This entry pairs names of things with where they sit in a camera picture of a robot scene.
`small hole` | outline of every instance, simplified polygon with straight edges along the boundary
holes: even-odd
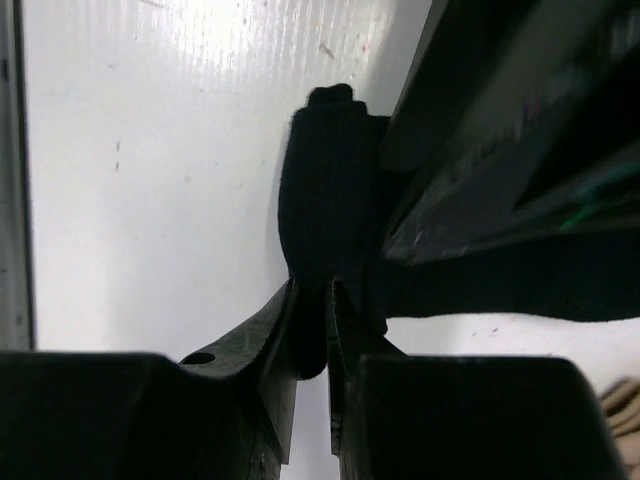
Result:
[[[216,356],[212,353],[196,352],[185,358],[182,363],[185,365],[204,365],[205,363],[213,362]]]

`black plastic part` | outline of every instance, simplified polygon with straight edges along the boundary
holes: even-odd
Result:
[[[415,265],[638,225],[637,204],[619,208],[640,195],[638,166],[610,163],[640,138],[640,2],[437,6],[382,144],[383,167],[416,172],[385,254]]]
[[[331,452],[340,455],[345,390],[357,374],[360,356],[384,353],[404,356],[391,342],[371,328],[351,305],[339,281],[327,289],[327,352],[331,400]]]
[[[627,478],[566,360],[375,355],[347,398],[343,480]]]
[[[296,287],[177,365],[158,355],[0,354],[0,478],[279,478]]]
[[[522,242],[396,269],[389,317],[520,312],[581,322],[640,315],[640,230]]]

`beige cable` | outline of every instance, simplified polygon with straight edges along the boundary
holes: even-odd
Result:
[[[626,379],[601,399],[611,433],[631,480],[640,480],[640,381]]]

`white panel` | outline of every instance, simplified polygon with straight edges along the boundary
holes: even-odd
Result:
[[[640,376],[640,319],[576,323],[532,315],[446,315],[389,321],[389,340],[406,353],[545,355],[573,361],[603,392]]]

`white background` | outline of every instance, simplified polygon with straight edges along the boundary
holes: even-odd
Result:
[[[288,122],[350,83],[391,114],[430,2],[23,0],[37,339],[180,359],[286,280]],[[408,352],[567,355],[597,389],[640,374],[640,323],[391,322]],[[326,376],[299,386],[282,478],[337,479]]]

